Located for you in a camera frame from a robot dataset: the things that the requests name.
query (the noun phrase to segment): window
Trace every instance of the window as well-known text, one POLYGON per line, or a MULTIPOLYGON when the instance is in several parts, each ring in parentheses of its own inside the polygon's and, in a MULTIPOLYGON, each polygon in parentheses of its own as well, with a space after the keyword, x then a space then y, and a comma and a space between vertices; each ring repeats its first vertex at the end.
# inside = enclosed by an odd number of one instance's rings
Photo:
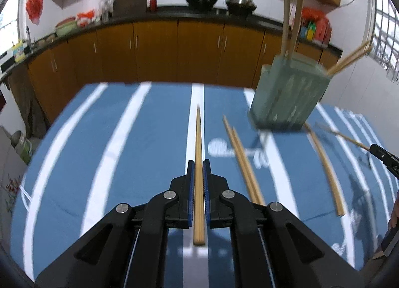
POLYGON ((399 82, 399 13, 391 0, 371 0, 370 31, 374 58, 393 82, 399 82))
POLYGON ((18 3, 8 0, 0 13, 0 54, 18 43, 18 3))

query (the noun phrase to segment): sink faucet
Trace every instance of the sink faucet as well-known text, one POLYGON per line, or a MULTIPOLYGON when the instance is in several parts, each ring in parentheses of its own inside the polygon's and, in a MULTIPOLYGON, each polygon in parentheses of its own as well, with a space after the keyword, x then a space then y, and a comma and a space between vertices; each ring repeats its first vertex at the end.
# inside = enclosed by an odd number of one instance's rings
POLYGON ((26 27, 26 34, 27 34, 27 38, 28 38, 27 45, 31 48, 32 47, 32 40, 30 39, 30 32, 29 32, 29 27, 28 26, 26 27))

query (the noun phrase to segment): red bottle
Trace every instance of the red bottle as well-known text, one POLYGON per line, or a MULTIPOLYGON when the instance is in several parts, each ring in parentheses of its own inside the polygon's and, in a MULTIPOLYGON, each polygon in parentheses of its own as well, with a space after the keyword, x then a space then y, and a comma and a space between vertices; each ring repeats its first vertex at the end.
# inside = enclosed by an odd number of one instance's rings
POLYGON ((150 12, 156 12, 156 0, 150 0, 150 12))

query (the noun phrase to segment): yellow container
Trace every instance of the yellow container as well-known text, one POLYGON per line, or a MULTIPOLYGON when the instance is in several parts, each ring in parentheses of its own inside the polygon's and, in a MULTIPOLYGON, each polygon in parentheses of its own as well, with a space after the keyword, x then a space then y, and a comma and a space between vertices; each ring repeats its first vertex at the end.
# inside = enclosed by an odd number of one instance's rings
POLYGON ((16 45, 12 47, 12 53, 14 55, 15 62, 19 62, 25 57, 25 52, 23 51, 23 43, 19 41, 16 45))

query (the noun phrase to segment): cloth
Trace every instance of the cloth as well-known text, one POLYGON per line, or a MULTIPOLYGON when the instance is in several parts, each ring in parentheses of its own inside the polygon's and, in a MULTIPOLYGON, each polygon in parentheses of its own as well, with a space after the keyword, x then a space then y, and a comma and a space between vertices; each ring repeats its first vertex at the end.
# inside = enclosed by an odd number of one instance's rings
MULTIPOLYGON (((235 127, 266 203, 280 201, 343 259, 360 269, 387 230, 398 183, 383 166, 315 123, 378 143, 361 115, 321 105, 308 123, 341 188, 346 215, 336 217, 322 164, 305 132, 258 132, 247 113, 252 89, 202 84, 90 84, 67 105, 36 151, 17 197, 11 255, 33 279, 121 202, 137 206, 167 190, 195 159, 197 106, 203 158, 232 190, 248 192, 222 116, 235 127), (46 165, 46 172, 41 172, 46 165)), ((192 230, 169 230, 165 287, 233 287, 229 230, 208 229, 192 247, 192 230)))

